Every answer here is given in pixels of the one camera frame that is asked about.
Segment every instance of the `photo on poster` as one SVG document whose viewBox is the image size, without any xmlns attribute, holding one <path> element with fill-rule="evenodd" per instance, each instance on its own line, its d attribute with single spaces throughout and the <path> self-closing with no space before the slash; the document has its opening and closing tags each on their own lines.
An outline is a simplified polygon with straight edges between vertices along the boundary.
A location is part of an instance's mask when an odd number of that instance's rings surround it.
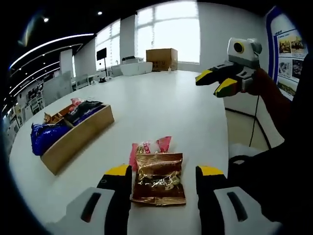
<svg viewBox="0 0 313 235">
<path fill-rule="evenodd" d="M 291 52 L 293 54 L 307 54 L 307 48 L 302 38 L 299 35 L 290 35 L 289 40 L 291 43 Z"/>
<path fill-rule="evenodd" d="M 280 38 L 278 44 L 279 54 L 291 53 L 291 45 L 288 37 Z"/>
<path fill-rule="evenodd" d="M 302 60 L 292 60 L 292 76 L 294 78 L 300 78 L 302 70 Z"/>
<path fill-rule="evenodd" d="M 288 99 L 292 100 L 293 96 L 295 95 L 295 92 L 297 90 L 298 83 L 278 76 L 277 86 L 281 90 L 281 92 L 284 96 L 286 96 Z"/>
<path fill-rule="evenodd" d="M 291 77 L 291 59 L 279 58 L 278 74 L 282 77 Z"/>
</svg>

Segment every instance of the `robotic arm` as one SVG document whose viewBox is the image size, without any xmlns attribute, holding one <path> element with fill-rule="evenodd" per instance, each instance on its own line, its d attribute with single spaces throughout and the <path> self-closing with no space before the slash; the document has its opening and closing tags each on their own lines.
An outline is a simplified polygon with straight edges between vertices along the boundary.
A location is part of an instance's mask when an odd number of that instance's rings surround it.
<svg viewBox="0 0 313 235">
<path fill-rule="evenodd" d="M 216 97 L 233 96 L 246 92 L 252 83 L 252 75 L 260 67 L 259 54 L 262 46 L 256 39 L 230 38 L 228 42 L 228 60 L 223 64 L 205 70 L 196 77 L 196 85 L 211 85 L 219 82 L 214 91 Z"/>
</svg>

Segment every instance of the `floor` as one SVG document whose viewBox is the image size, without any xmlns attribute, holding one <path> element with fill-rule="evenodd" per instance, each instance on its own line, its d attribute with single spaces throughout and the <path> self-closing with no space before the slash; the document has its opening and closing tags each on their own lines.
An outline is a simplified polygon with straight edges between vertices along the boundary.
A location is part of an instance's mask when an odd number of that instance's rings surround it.
<svg viewBox="0 0 313 235">
<path fill-rule="evenodd" d="M 252 134 L 253 118 L 231 111 L 226 111 L 226 118 L 228 125 L 229 144 L 241 143 L 243 145 L 249 146 Z M 265 138 L 257 122 L 255 123 L 254 127 L 251 147 L 262 151 L 268 150 Z"/>
</svg>

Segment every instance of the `desk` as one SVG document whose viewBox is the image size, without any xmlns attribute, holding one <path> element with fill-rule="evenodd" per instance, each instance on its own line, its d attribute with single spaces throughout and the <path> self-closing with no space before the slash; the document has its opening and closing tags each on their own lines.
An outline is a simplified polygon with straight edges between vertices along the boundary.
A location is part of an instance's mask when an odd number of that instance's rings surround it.
<svg viewBox="0 0 313 235">
<path fill-rule="evenodd" d="M 201 234 L 195 167 L 212 165 L 227 175 L 228 134 L 223 99 L 213 95 L 218 84 L 198 87 L 196 75 L 173 71 L 119 76 L 70 93 L 26 122 L 15 138 L 10 167 L 37 218 L 42 223 L 58 221 L 67 204 L 86 188 L 95 187 L 105 171 L 128 163 L 133 142 L 172 136 L 175 151 L 183 153 L 187 204 L 167 208 L 132 204 L 128 234 Z M 31 124 L 42 123 L 44 112 L 54 114 L 75 97 L 110 104 L 115 123 L 54 176 L 31 151 Z"/>
</svg>

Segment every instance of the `food package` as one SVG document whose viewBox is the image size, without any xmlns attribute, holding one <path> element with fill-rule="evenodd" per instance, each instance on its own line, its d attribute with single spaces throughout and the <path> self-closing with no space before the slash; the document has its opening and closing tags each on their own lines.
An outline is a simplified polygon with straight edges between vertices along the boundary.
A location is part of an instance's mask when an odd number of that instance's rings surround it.
<svg viewBox="0 0 313 235">
<path fill-rule="evenodd" d="M 31 146 L 33 153 L 42 156 L 70 127 L 65 124 L 32 124 Z"/>
<path fill-rule="evenodd" d="M 186 204 L 180 182 L 182 153 L 136 154 L 136 161 L 133 202 L 155 206 Z"/>
<path fill-rule="evenodd" d="M 59 117 L 59 115 L 57 115 L 57 114 L 51 116 L 51 115 L 45 113 L 44 124 L 56 124 L 61 119 L 62 119 L 62 117 Z"/>
<path fill-rule="evenodd" d="M 133 143 L 129 157 L 129 165 L 132 166 L 133 171 L 137 171 L 136 153 L 167 153 L 170 148 L 171 139 L 171 136 L 165 136 L 156 141 Z"/>
<path fill-rule="evenodd" d="M 73 98 L 73 99 L 70 99 L 70 100 L 72 101 L 72 104 L 74 105 L 74 106 L 69 108 L 70 111 L 73 111 L 76 106 L 78 106 L 78 105 L 80 105 L 81 103 L 84 102 L 84 100 L 80 99 L 80 98 Z"/>
<path fill-rule="evenodd" d="M 72 112 L 65 114 L 64 118 L 70 123 L 72 123 L 74 126 L 76 126 L 80 122 L 88 118 L 91 114 L 99 111 L 103 107 L 104 107 L 103 104 L 99 101 L 86 100 L 80 103 L 78 106 L 76 106 Z"/>
</svg>

